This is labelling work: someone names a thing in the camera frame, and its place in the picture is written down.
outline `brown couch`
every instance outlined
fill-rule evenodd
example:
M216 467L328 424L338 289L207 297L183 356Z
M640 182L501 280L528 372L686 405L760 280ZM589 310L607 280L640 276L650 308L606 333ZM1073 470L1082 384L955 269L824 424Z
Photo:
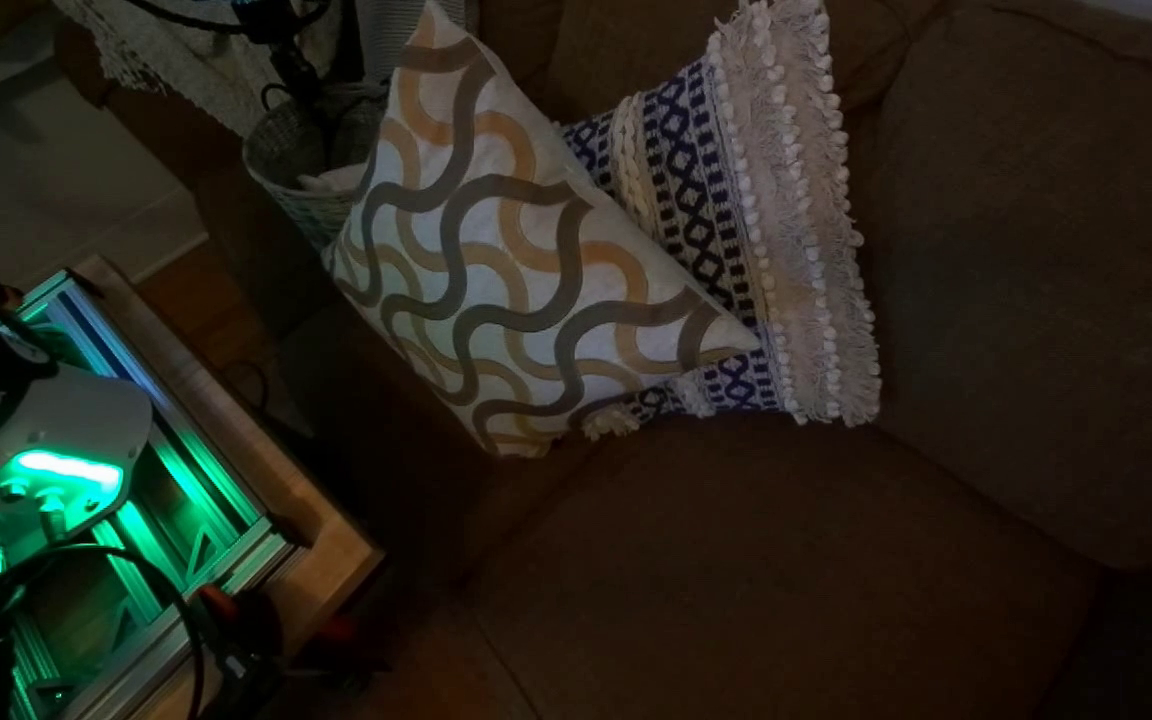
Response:
M730 9L483 0L482 36L576 119ZM439 581L492 674L464 714L1152 714L1152 27L1073 0L829 9L882 420L666 420L548 458L464 441L236 134L60 40L198 193L339 465L325 485Z

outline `patterned pillow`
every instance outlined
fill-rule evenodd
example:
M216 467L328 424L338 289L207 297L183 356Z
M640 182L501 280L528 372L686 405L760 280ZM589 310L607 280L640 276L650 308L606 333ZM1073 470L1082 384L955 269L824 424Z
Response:
M496 457L545 457L581 412L756 346L431 5L325 262Z
M565 127L616 195L760 350L632 399L666 412L791 412L864 424L882 407L861 230L850 221L842 99L820 0L744 5L698 64Z

